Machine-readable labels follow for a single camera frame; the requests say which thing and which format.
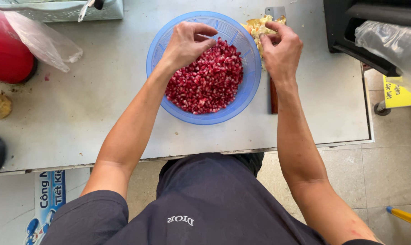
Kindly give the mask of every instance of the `pomegranate seed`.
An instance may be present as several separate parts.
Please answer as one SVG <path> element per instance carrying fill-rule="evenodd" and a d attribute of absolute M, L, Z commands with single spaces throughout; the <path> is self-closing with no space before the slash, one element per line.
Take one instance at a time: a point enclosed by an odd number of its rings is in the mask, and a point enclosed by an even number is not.
<path fill-rule="evenodd" d="M 214 47 L 174 73 L 166 87 L 166 99 L 195 115 L 225 109 L 235 100 L 243 81 L 240 55 L 234 45 L 219 37 Z"/>

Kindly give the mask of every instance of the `hand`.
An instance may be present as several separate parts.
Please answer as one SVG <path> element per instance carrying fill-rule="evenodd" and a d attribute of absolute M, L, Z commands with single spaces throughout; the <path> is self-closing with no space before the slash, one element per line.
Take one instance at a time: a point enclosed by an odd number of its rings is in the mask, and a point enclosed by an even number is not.
<path fill-rule="evenodd" d="M 290 81 L 295 81 L 296 85 L 296 69 L 304 46 L 302 41 L 290 27 L 277 22 L 267 22 L 265 26 L 277 32 L 260 34 L 267 71 L 276 86 Z"/>
<path fill-rule="evenodd" d="M 183 21 L 174 27 L 165 53 L 161 61 L 171 65 L 174 72 L 194 62 L 204 51 L 213 47 L 216 40 L 206 36 L 214 36 L 218 31 L 204 23 Z"/>

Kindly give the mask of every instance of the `navy t-shirt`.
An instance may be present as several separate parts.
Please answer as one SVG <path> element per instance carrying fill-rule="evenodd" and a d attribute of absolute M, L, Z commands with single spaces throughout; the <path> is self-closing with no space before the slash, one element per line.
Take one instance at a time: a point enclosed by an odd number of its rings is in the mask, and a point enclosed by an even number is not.
<path fill-rule="evenodd" d="M 160 179 L 157 194 L 128 222 L 128 206 L 120 194 L 88 193 L 56 212 L 42 244 L 326 244 L 230 156 L 203 153 L 177 161 Z"/>

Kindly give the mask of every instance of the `yellow sign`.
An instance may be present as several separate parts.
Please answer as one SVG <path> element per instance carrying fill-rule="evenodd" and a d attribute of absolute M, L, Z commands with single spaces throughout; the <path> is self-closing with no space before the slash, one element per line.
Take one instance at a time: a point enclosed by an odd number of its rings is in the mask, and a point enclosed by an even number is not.
<path fill-rule="evenodd" d="M 404 87 L 395 84 L 395 81 L 400 83 L 401 80 L 402 77 L 383 76 L 386 108 L 411 106 L 411 93 Z"/>

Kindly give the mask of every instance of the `wooden knife handle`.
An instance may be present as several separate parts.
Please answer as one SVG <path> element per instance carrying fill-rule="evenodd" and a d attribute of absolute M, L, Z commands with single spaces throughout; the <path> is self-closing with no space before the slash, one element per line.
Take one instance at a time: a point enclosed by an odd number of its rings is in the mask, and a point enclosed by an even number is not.
<path fill-rule="evenodd" d="M 269 79 L 269 87 L 270 87 L 270 108 L 271 114 L 278 114 L 278 95 L 277 90 L 275 89 L 274 81 L 272 78 Z"/>

